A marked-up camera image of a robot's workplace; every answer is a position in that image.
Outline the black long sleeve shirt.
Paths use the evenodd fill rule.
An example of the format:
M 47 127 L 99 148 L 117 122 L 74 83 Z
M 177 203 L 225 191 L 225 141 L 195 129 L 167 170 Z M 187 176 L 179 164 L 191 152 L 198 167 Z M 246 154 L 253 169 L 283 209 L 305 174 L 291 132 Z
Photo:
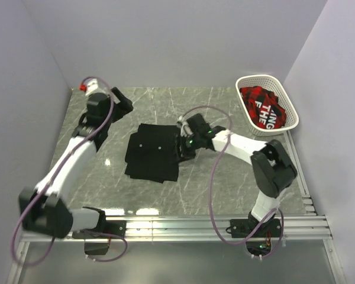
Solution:
M 158 183 L 175 182 L 179 165 L 175 153 L 175 125 L 140 124 L 137 132 L 130 135 L 125 154 L 125 174 L 132 179 Z

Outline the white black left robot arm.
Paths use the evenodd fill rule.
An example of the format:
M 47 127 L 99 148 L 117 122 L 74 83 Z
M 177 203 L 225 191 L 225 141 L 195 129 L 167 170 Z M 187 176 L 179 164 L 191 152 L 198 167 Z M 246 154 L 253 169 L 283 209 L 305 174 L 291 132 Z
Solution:
M 47 176 L 34 189 L 19 195 L 23 230 L 53 238 L 65 238 L 74 231 L 87 231 L 92 237 L 106 234 L 105 212 L 98 208 L 69 209 L 66 199 L 85 164 L 96 155 L 108 137 L 112 123 L 133 110 L 133 103 L 114 87 L 86 89 L 86 112 L 74 129 L 69 143 Z

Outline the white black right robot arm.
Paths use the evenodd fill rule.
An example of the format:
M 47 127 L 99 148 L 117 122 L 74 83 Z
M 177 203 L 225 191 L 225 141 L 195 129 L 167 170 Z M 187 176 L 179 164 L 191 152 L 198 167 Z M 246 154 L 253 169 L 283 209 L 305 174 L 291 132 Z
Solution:
M 247 226 L 258 237 L 268 232 L 282 194 L 298 175 L 280 141 L 252 140 L 221 126 L 212 128 L 207 123 L 196 128 L 187 122 L 179 122 L 177 126 L 180 134 L 176 147 L 180 161 L 192 159 L 197 149 L 210 149 L 218 152 L 219 157 L 228 154 L 252 167 L 259 192 L 248 214 Z

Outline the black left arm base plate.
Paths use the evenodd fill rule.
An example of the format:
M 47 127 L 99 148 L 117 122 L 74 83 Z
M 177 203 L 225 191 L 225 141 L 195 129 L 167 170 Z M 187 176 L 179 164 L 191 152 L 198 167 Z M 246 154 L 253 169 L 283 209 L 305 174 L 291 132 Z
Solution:
M 88 256 L 105 256 L 112 240 L 122 240 L 127 228 L 126 221 L 106 221 L 103 228 L 72 232 L 72 238 L 84 240 L 84 252 Z

